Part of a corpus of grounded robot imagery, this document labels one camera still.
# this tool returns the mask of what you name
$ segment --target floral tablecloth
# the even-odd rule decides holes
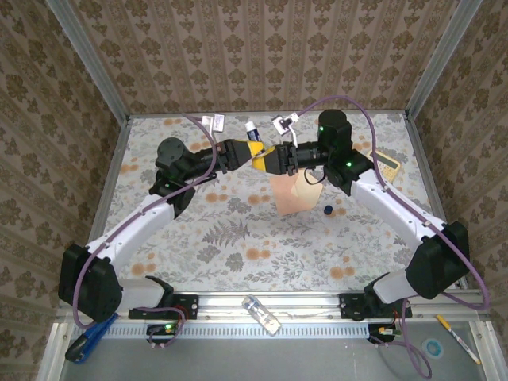
[[[315,140],[318,114],[308,113],[298,123],[300,142]],[[355,148],[367,154],[367,122],[361,114],[347,114]],[[273,116],[227,114],[225,133],[217,138],[245,139],[244,123],[251,120],[266,145],[278,144]],[[379,150],[402,164],[394,185],[429,210],[402,115],[373,114],[373,120]],[[135,118],[131,123],[106,229],[147,194],[164,138],[178,137],[193,152],[209,147],[182,117]],[[327,205],[333,206],[330,216],[323,213]],[[177,291],[331,291],[361,289],[409,260],[410,251],[388,224],[327,182],[313,210],[280,217],[269,175],[249,163],[198,186],[184,213],[141,246],[121,277],[155,275]]]

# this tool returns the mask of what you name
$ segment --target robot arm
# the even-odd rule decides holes
[[[217,172],[235,171],[263,149],[263,144],[250,140],[224,140],[217,144],[217,163],[209,178]],[[189,205],[195,189],[191,188],[158,206],[146,210],[155,201],[182,189],[186,181],[203,175],[212,160],[212,149],[191,153],[176,138],[164,140],[157,149],[156,181],[149,195],[123,221],[91,241],[84,248],[73,244],[63,254],[59,297],[72,304],[76,281],[90,254],[105,244],[93,259],[79,291],[78,309],[96,322],[105,321],[118,309],[139,306],[155,307],[172,287],[153,277],[141,280],[118,280],[120,270],[137,249],[157,230],[177,218]],[[124,229],[119,229],[135,215],[139,217]]]
[[[297,148],[292,143],[276,145],[254,158],[252,166],[275,175],[293,175],[299,168],[322,165],[333,186],[379,215],[407,243],[414,253],[408,267],[385,274],[365,287],[363,317],[367,318],[378,316],[382,310],[391,312],[389,305],[403,298],[435,298],[466,275],[468,269],[428,225],[387,193],[376,177],[373,163],[352,149],[351,136],[352,127],[345,114],[326,110],[319,116],[317,141],[299,144]],[[468,232],[459,222],[445,224],[386,183],[428,222],[442,227],[441,232],[469,257]]]

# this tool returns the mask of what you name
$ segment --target wall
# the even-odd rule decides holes
[[[449,220],[469,229],[508,355],[508,2],[483,1],[416,118]]]
[[[72,0],[131,114],[403,109],[450,0]]]
[[[31,379],[118,125],[44,1],[0,2],[0,379]]]

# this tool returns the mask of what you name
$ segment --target calculator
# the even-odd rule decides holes
[[[395,176],[400,170],[401,164],[380,151],[376,151],[375,153],[378,155],[379,170],[383,174],[383,177],[390,183],[393,183]],[[372,150],[368,153],[368,157],[372,160]]]

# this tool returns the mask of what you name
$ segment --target pen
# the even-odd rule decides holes
[[[460,346],[468,353],[468,355],[478,364],[480,365],[482,362],[479,360],[478,357],[473,353],[473,351],[468,347],[466,343],[464,343],[464,340],[462,340],[459,335],[457,335],[452,327],[450,327],[450,324],[445,320],[444,317],[441,315],[436,315],[437,320],[450,332],[455,340],[460,344]]]

